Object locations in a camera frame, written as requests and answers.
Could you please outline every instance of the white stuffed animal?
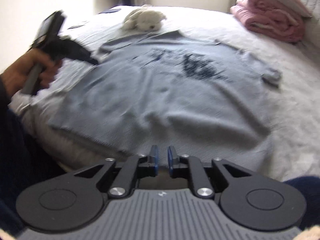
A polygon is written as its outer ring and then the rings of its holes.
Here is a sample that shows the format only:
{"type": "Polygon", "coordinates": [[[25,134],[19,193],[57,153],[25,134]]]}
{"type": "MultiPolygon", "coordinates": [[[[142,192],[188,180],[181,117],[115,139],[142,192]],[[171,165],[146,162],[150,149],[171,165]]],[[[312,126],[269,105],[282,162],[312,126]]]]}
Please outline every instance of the white stuffed animal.
{"type": "Polygon", "coordinates": [[[158,31],[162,26],[162,20],[167,17],[159,11],[154,11],[148,6],[141,6],[129,13],[123,21],[122,28],[130,30],[138,28],[141,31],[158,31]]]}

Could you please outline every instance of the hand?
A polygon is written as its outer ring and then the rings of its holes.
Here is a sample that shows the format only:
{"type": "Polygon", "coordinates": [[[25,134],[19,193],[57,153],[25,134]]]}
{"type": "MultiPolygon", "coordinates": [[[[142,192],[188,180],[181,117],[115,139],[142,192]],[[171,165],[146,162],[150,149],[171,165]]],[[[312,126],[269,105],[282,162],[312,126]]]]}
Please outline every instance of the hand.
{"type": "Polygon", "coordinates": [[[3,240],[15,240],[12,236],[4,232],[2,229],[0,229],[0,238],[3,240]]]}
{"type": "Polygon", "coordinates": [[[39,49],[29,50],[0,75],[8,97],[11,98],[24,86],[31,68],[36,63],[42,64],[45,68],[44,72],[39,75],[40,85],[43,88],[49,88],[58,69],[62,66],[61,60],[54,63],[48,54],[39,49]]]}
{"type": "Polygon", "coordinates": [[[315,226],[311,229],[305,229],[299,235],[297,235],[293,240],[319,240],[320,238],[320,227],[315,226]]]}

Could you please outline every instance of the pink blanket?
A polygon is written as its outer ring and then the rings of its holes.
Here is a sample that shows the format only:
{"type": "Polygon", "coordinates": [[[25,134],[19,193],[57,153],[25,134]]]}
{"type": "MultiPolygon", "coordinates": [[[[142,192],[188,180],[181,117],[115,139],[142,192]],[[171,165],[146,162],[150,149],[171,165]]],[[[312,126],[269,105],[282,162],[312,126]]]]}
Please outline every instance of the pink blanket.
{"type": "Polygon", "coordinates": [[[286,42],[303,38],[302,18],[277,0],[237,0],[230,10],[250,31],[286,42]]]}

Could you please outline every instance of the silver bolt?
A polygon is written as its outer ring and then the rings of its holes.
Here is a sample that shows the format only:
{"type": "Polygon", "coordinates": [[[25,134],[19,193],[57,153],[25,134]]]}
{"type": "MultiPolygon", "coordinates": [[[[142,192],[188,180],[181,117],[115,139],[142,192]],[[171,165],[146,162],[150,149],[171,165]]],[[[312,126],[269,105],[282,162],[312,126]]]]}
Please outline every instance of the silver bolt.
{"type": "Polygon", "coordinates": [[[197,190],[197,193],[202,197],[207,197],[207,196],[212,195],[213,191],[210,188],[202,187],[197,190]]]}
{"type": "Polygon", "coordinates": [[[122,187],[113,187],[109,190],[109,193],[113,196],[122,196],[125,193],[125,189],[122,187]]]}

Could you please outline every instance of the white bedspread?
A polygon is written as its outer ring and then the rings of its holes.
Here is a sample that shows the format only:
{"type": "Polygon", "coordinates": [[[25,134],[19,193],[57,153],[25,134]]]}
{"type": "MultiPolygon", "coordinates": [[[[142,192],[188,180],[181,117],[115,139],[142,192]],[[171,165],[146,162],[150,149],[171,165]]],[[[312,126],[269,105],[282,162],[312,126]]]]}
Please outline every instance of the white bedspread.
{"type": "MultiPolygon", "coordinates": [[[[120,29],[124,17],[133,8],[119,8],[119,12],[96,15],[85,26],[67,30],[64,34],[77,38],[88,49],[96,51],[110,39],[135,33],[120,29]]],[[[155,9],[168,18],[159,33],[179,29],[191,38],[219,39],[251,51],[283,72],[279,90],[270,90],[269,93],[275,149],[262,172],[279,180],[305,174],[320,175],[320,66],[291,44],[247,31],[232,15],[191,8],[155,9]]],[[[33,99],[17,94],[12,102],[12,108],[23,114],[24,125],[44,149],[72,168],[105,157],[118,160],[126,157],[112,149],[106,150],[104,156],[97,155],[64,138],[46,124],[66,92],[90,69],[92,66],[87,63],[65,60],[57,80],[48,90],[42,90],[33,99]]]]}

